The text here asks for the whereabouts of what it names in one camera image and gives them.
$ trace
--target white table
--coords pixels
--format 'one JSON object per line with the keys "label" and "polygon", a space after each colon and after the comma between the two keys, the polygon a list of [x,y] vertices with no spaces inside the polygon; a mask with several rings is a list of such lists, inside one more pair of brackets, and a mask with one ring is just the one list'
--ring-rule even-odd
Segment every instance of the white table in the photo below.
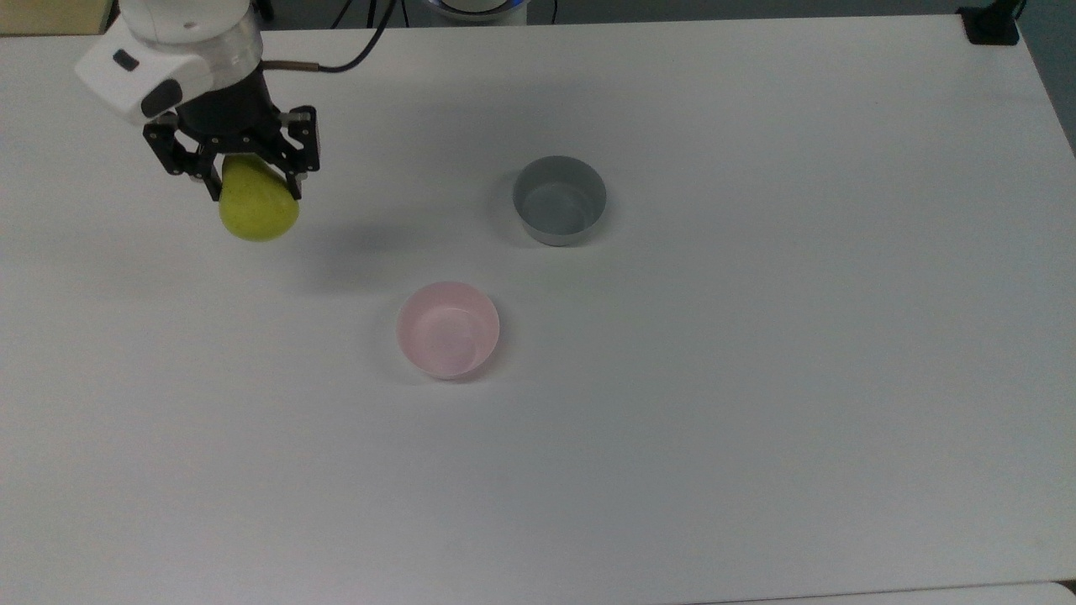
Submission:
{"label": "white table", "polygon": [[[360,31],[272,32],[332,62]],[[317,107],[292,233],[228,236],[0,40],[10,603],[653,605],[1076,576],[1076,160],[959,18],[412,30]],[[607,180],[546,249],[514,171]],[[422,377],[416,287],[489,292]]]}
{"label": "white table", "polygon": [[807,597],[794,601],[762,601],[763,605],[1073,605],[1076,596],[1050,583],[960,588]]}

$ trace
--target floor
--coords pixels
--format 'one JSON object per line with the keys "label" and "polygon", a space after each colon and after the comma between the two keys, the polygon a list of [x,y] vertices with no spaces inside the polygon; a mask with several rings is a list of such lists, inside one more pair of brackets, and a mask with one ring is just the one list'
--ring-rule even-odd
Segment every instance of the floor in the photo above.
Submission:
{"label": "floor", "polygon": [[[275,19],[267,29],[326,29],[348,0],[272,0]],[[400,0],[411,27],[433,24],[423,0]],[[951,14],[987,0],[557,0],[557,24],[746,19],[852,15]],[[554,0],[532,0],[528,20],[548,24]],[[341,28],[366,27],[370,0],[353,0]],[[404,27],[397,8],[392,27]],[[1038,66],[1054,110],[1076,150],[1076,1],[1029,0],[1020,28]]]}

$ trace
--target pink bowl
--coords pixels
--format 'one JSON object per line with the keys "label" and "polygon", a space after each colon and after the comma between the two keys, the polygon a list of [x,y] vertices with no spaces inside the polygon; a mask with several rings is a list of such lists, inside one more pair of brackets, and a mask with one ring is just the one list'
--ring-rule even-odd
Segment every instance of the pink bowl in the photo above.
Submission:
{"label": "pink bowl", "polygon": [[396,341],[407,358],[441,379],[458,378],[482,365],[498,336],[500,320],[493,301],[459,282],[420,289],[396,321]]}

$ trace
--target bowl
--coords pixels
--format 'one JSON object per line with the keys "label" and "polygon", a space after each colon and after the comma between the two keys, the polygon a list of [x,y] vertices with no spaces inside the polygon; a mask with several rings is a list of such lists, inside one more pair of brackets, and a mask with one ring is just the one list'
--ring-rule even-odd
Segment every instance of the bowl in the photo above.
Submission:
{"label": "bowl", "polygon": [[421,287],[400,308],[396,340],[419,369],[440,379],[468,375],[497,346],[500,320],[485,294],[461,282]]}
{"label": "bowl", "polygon": [[546,245],[569,245],[593,231],[605,212],[606,186],[586,163],[551,155],[523,169],[512,202],[530,237]]}

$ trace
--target black cable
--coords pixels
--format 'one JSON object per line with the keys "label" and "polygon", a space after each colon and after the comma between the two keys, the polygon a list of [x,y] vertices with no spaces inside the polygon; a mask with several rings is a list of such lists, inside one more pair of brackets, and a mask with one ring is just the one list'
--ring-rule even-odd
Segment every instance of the black cable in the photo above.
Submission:
{"label": "black cable", "polygon": [[336,20],[332,22],[332,25],[329,26],[329,29],[336,29],[336,26],[340,25],[340,19],[343,18],[344,13],[348,12],[348,9],[350,6],[351,6],[351,0],[348,0],[346,2],[343,3],[343,9],[340,9],[340,14],[337,15]]}
{"label": "black cable", "polygon": [[378,0],[370,0],[370,8],[366,11],[366,29],[373,27],[373,14],[378,12]]}
{"label": "black cable", "polygon": [[378,29],[373,31],[373,36],[370,37],[370,41],[366,43],[366,47],[363,48],[363,52],[359,53],[358,56],[342,66],[326,67],[320,65],[317,66],[317,71],[323,73],[340,73],[363,62],[363,59],[365,59],[367,55],[373,51],[373,46],[377,45],[378,40],[381,40],[381,34],[385,32],[385,27],[388,26],[388,17],[393,16],[393,9],[395,8],[396,0],[388,0],[388,8],[385,9],[385,14],[382,15],[381,23],[378,24]]}

